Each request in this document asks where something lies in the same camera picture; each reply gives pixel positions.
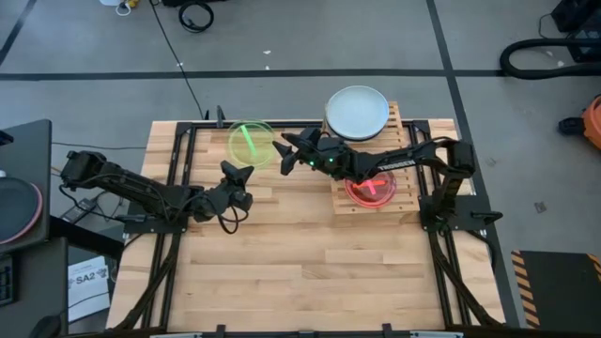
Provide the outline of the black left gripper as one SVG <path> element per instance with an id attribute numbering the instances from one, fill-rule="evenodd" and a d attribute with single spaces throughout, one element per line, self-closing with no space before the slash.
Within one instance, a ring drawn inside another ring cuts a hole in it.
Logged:
<path id="1" fill-rule="evenodd" d="M 201 197 L 201 215 L 207 220 L 221 215 L 231 205 L 231 195 L 235 191 L 245 191 L 243 186 L 251 177 L 254 167 L 246 166 L 237 168 L 229 161 L 220 163 L 223 178 L 218 186 L 203 192 Z"/>

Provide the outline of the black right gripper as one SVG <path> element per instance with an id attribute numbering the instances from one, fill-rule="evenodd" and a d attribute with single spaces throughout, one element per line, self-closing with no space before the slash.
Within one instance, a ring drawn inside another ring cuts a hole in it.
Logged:
<path id="1" fill-rule="evenodd" d="M 317 138 L 301 137 L 297 133 L 283 132 L 281 137 L 288 146 L 272 141 L 272 145 L 282 157 L 281 174 L 288 176 L 295 163 L 309 165 L 321 173 L 333 173 L 338 158 L 338 139 L 319 135 Z"/>

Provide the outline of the white plate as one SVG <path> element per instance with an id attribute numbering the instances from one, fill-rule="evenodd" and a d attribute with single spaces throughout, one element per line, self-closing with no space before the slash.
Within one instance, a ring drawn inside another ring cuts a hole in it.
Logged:
<path id="1" fill-rule="evenodd" d="M 340 89 L 326 104 L 325 121 L 349 137 L 368 137 L 383 130 L 389 119 L 389 104 L 375 88 L 352 85 Z"/>

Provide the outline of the red transparent plate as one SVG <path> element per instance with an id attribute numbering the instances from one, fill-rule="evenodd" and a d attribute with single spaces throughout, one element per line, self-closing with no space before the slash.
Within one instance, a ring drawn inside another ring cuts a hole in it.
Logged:
<path id="1" fill-rule="evenodd" d="M 387 205 L 396 192 L 396 178 L 391 172 L 378 173 L 362 183 L 344 180 L 347 196 L 357 205 L 366 208 L 380 208 Z"/>

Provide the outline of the wooden slatted shelf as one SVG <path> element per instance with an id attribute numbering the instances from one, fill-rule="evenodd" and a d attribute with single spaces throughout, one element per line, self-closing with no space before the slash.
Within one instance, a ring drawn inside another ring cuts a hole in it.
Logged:
<path id="1" fill-rule="evenodd" d="M 381 153 L 406 147 L 410 143 L 408 131 L 403 127 L 398 104 L 389 103 L 389 119 L 383 132 L 376 139 L 367 142 L 348 142 L 347 144 L 359 152 Z M 396 178 L 396 192 L 393 199 L 384 207 L 366 208 L 353 202 L 345 191 L 344 180 L 331 182 L 333 212 L 336 216 L 359 214 L 375 215 L 377 213 L 410 214 L 419 211 L 419 187 L 414 167 L 389 171 Z"/>

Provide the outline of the black power adapter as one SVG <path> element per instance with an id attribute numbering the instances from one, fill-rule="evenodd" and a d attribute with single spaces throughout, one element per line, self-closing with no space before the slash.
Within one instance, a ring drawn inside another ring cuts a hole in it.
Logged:
<path id="1" fill-rule="evenodd" d="M 67 223 L 76 224 L 90 214 L 97 205 L 98 203 L 96 200 L 84 198 L 78 202 L 77 206 L 71 207 L 59 216 L 59 219 Z"/>

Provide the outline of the white printed paper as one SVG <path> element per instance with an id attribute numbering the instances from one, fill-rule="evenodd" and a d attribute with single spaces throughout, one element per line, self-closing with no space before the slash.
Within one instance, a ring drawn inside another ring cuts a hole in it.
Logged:
<path id="1" fill-rule="evenodd" d="M 110 307 L 108 277 L 109 268 L 102 256 L 69 266 L 69 323 Z"/>

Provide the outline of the black desk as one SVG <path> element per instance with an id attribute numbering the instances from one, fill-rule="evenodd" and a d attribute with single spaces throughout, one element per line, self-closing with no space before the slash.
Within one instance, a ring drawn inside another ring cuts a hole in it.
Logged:
<path id="1" fill-rule="evenodd" d="M 41 194 L 41 211 L 35 223 L 19 238 L 0 244 L 0 254 L 23 250 L 49 238 L 52 159 L 52 122 L 41 119 L 5 129 L 11 144 L 0 146 L 0 169 L 35 185 Z"/>

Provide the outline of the black disc red rim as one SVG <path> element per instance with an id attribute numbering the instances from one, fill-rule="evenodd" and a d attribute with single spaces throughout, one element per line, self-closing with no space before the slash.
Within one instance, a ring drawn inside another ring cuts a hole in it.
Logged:
<path id="1" fill-rule="evenodd" d="M 22 237 L 42 211 L 39 188 L 15 177 L 0 178 L 0 245 Z"/>

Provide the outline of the black computer mouse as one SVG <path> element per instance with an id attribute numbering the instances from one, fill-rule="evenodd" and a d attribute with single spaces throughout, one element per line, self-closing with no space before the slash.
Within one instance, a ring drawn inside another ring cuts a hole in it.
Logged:
<path id="1" fill-rule="evenodd" d="M 61 315 L 46 315 L 29 332 L 28 338 L 57 338 L 61 330 Z"/>

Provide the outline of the black yellow-striped mat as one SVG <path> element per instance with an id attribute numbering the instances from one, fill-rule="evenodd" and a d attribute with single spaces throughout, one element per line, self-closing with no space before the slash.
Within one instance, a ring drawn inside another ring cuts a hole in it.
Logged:
<path id="1" fill-rule="evenodd" d="M 528 328 L 601 336 L 601 258 L 513 251 L 511 262 Z"/>

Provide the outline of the orange vacuum cleaner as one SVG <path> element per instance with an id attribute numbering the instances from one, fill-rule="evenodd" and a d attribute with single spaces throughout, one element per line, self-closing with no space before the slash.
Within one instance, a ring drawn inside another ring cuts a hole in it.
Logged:
<path id="1" fill-rule="evenodd" d="M 558 131 L 562 135 L 582 136 L 601 149 L 601 94 L 594 97 L 581 116 L 559 121 Z"/>

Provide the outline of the black case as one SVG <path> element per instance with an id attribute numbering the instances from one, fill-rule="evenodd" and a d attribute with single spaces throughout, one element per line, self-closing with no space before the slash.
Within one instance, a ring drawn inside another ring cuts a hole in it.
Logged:
<path id="1" fill-rule="evenodd" d="M 580 28 L 601 8 L 601 0 L 561 0 L 551 11 L 551 18 L 560 32 L 571 32 Z"/>

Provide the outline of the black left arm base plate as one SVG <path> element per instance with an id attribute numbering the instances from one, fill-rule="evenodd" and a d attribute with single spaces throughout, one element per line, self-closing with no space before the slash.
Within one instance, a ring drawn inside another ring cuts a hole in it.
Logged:
<path id="1" fill-rule="evenodd" d="M 117 219 L 124 223 L 124 232 L 128 234 L 177 234 L 187 231 L 187 221 L 169 223 L 150 215 L 121 215 Z"/>

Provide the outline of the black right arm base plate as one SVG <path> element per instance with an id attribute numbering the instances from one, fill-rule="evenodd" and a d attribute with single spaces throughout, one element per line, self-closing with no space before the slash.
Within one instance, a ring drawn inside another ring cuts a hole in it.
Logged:
<path id="1" fill-rule="evenodd" d="M 433 196 L 421 196 L 419 206 L 420 220 L 427 232 L 483 230 L 503 217 L 476 195 L 458 195 L 440 201 Z"/>

